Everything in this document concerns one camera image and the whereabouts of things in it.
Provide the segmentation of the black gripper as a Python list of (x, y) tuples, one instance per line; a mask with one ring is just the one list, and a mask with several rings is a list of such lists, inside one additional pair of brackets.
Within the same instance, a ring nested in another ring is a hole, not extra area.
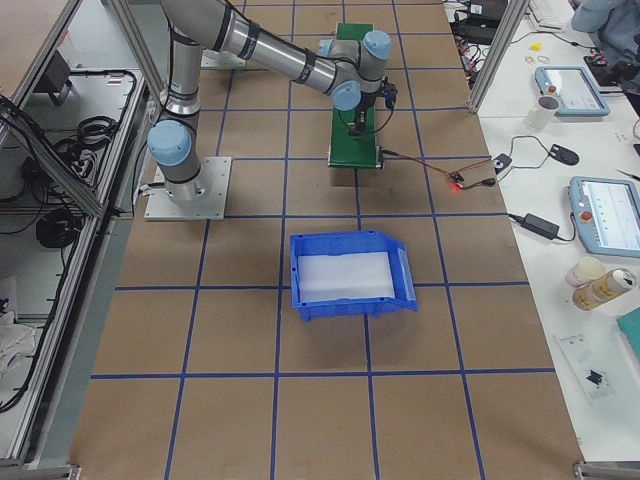
[(375, 93), (361, 93), (358, 105), (354, 109), (353, 123), (347, 124), (349, 136), (363, 135), (366, 130), (366, 123), (369, 109), (375, 106), (377, 95)]

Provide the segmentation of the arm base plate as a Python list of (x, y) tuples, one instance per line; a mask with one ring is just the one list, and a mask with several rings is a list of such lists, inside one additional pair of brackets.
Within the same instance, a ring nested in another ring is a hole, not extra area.
[(200, 68), (203, 70), (245, 70), (247, 61), (230, 52), (204, 49)]
[(147, 220), (223, 220), (232, 167), (231, 157), (200, 157), (200, 172), (190, 182), (166, 182), (156, 168), (154, 182), (159, 187), (147, 191)]

